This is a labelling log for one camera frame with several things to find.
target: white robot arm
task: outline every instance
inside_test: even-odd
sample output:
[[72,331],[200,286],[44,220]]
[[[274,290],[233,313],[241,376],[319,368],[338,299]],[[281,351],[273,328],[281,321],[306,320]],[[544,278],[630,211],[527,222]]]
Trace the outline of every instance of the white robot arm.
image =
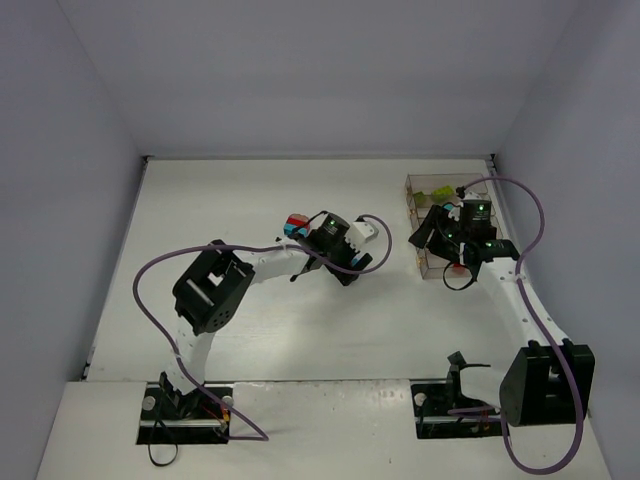
[[460,352],[449,360],[451,403],[480,400],[500,409],[509,423],[539,425],[576,421],[573,398],[558,358],[524,303],[521,281],[533,310],[560,347],[576,379],[580,399],[587,410],[595,365],[587,345],[574,345],[558,327],[524,275],[516,275],[519,253],[509,240],[497,240],[491,225],[491,202],[477,195],[463,196],[462,205],[449,211],[433,205],[409,242],[432,254],[461,264],[491,297],[509,332],[514,361],[500,370],[489,365],[468,365]]
[[[200,384],[204,383],[213,339],[231,320],[251,285],[281,276],[289,276],[294,281],[299,275],[322,265],[307,253],[287,246],[302,244],[333,264],[361,271],[371,262],[371,256],[362,249],[377,236],[378,229],[370,222],[358,219],[347,223],[328,213],[321,225],[310,230],[308,235],[296,234],[294,229],[291,238],[279,239],[278,243],[283,247],[280,250],[201,253],[173,289],[176,311],[187,320],[179,323],[176,338],[186,370]],[[345,286],[358,278],[358,275],[341,273],[331,267],[327,269]],[[175,358],[162,373],[160,383],[180,416],[187,415],[193,402],[186,399],[196,386],[185,378]]]

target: black cable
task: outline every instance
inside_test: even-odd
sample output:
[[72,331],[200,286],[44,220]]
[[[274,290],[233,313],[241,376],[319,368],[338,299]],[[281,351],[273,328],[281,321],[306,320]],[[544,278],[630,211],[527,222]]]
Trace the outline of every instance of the black cable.
[[[444,286],[447,287],[449,290],[453,290],[454,292],[461,292],[462,290],[466,290],[467,288],[469,288],[471,285],[473,285],[473,283],[476,281],[473,277],[471,277],[471,280],[469,280],[469,282],[460,288],[453,288],[451,285],[449,285],[449,283],[447,282],[447,270],[449,270],[449,268],[451,268],[452,265],[454,265],[455,262],[449,262],[447,263],[447,266],[444,267],[444,270],[442,271],[442,282],[444,283]],[[466,265],[461,265],[462,267],[466,268],[467,270],[469,270],[469,267],[467,267]]]
[[424,402],[422,402],[422,405],[420,405],[420,421],[418,423],[418,432],[420,432],[419,438],[422,438],[422,429],[424,428],[424,411],[426,410],[426,406],[427,399],[425,398]]
[[[176,441],[171,430],[169,430],[167,425],[162,421],[162,404],[163,403],[164,403],[164,393],[160,392],[160,402],[158,403],[158,408],[156,410],[156,419],[153,422],[153,427],[151,427],[151,433],[149,433],[149,440],[147,442],[147,453],[149,454],[149,460],[156,467],[167,467],[171,465],[173,462],[175,462],[176,458],[178,458],[178,442]],[[162,428],[162,431],[173,442],[173,446],[176,447],[176,454],[173,456],[171,460],[165,463],[158,462],[155,458],[153,458],[153,455],[151,454],[151,442],[153,441],[153,434],[156,432],[156,427],[158,425],[160,425],[160,427]]]
[[465,363],[464,368],[472,368],[472,367],[483,367],[483,368],[491,368],[491,365],[488,363]]
[[293,230],[291,230],[291,233],[289,234],[289,237],[291,237],[291,235],[293,235],[294,233],[298,233],[298,231],[306,226],[308,226],[311,222],[313,222],[316,218],[318,218],[320,215],[324,215],[327,212],[326,210],[320,210],[318,213],[316,213],[313,217],[311,217],[309,220],[307,220],[305,223],[303,223],[302,225],[298,225],[296,228],[294,228]]

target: white table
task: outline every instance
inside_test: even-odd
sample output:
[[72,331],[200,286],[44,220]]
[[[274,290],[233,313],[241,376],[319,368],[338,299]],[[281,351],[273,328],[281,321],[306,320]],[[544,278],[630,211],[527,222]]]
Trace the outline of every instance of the white table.
[[[418,440],[409,381],[443,377],[447,356],[507,366],[517,348],[480,288],[446,290],[423,281],[404,199],[406,175],[480,173],[483,160],[151,161],[95,342],[88,382],[67,385],[39,480],[107,479],[529,479],[500,438]],[[495,198],[493,185],[490,194]],[[154,468],[136,446],[145,382],[156,381],[169,348],[131,296],[138,268],[166,251],[222,238],[271,244],[286,217],[330,210],[346,219],[374,213],[394,234],[388,264],[348,288],[328,272],[251,287],[219,332],[209,381],[238,383],[236,406],[271,441],[182,446]],[[496,205],[504,225],[500,205]],[[372,251],[380,258],[385,245]],[[153,269],[142,297],[175,331],[171,287],[193,257]],[[237,420],[233,434],[247,434]],[[531,466],[555,463],[574,427],[513,429]],[[609,479],[587,421],[576,459],[554,479]]]
[[[290,213],[323,209],[346,219],[374,213],[388,222],[395,243],[387,265],[349,287],[324,269],[293,284],[280,278],[251,287],[214,340],[207,380],[437,378],[456,350],[471,362],[508,366],[515,350],[488,296],[420,278],[407,242],[409,173],[488,170],[484,160],[152,160],[98,328],[89,381],[157,381],[170,358],[131,295],[146,261],[214,238],[270,245]],[[497,214],[502,218],[499,205]],[[382,236],[376,243],[374,262],[385,249]],[[142,281],[142,298],[172,331],[178,318],[171,288],[193,258],[165,262]]]
[[[270,435],[263,442],[183,445],[176,462],[155,468],[135,445],[144,383],[70,383],[38,480],[531,480],[509,460],[501,438],[418,440],[405,380],[238,384],[236,407]],[[232,434],[249,434],[237,419]],[[520,459],[557,461],[573,426],[513,430]],[[155,451],[171,455],[173,447]],[[610,477],[587,422],[582,448],[554,480]]]

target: clear plastic box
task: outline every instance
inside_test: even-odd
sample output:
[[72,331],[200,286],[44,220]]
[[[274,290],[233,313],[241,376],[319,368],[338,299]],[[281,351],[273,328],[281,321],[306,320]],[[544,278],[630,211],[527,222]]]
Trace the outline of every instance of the clear plastic box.
[[[481,178],[480,174],[441,174],[441,175],[408,175],[405,184],[405,194],[407,206],[409,209],[409,220],[411,222],[411,232],[415,232],[424,217],[429,212],[432,205],[442,205],[446,202],[459,204],[460,199],[455,194],[457,187],[466,185],[467,183]],[[433,192],[451,187],[451,195],[446,192]],[[495,198],[489,195],[487,186],[484,183],[477,183],[469,188],[470,191],[477,193],[482,198],[490,199],[496,202]],[[491,223],[498,229],[497,237],[502,238],[502,228],[498,218],[496,217],[495,208],[491,208]],[[416,248],[416,262],[422,278],[442,278],[444,268],[449,263],[447,260],[432,255],[424,248]],[[463,267],[453,266],[447,270],[447,279],[449,278],[469,278],[469,272]]]

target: white wall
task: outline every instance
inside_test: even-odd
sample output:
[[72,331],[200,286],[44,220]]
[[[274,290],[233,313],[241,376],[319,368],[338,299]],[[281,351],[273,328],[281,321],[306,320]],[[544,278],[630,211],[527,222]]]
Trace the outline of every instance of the white wall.
[[60,0],[143,153],[497,151],[577,0]]
[[34,478],[86,359],[140,160],[54,0],[0,2],[0,478]]
[[[592,413],[613,477],[640,455],[640,2],[584,1],[500,152],[546,206],[529,269],[553,317],[596,355]],[[519,238],[537,229],[506,189]]]

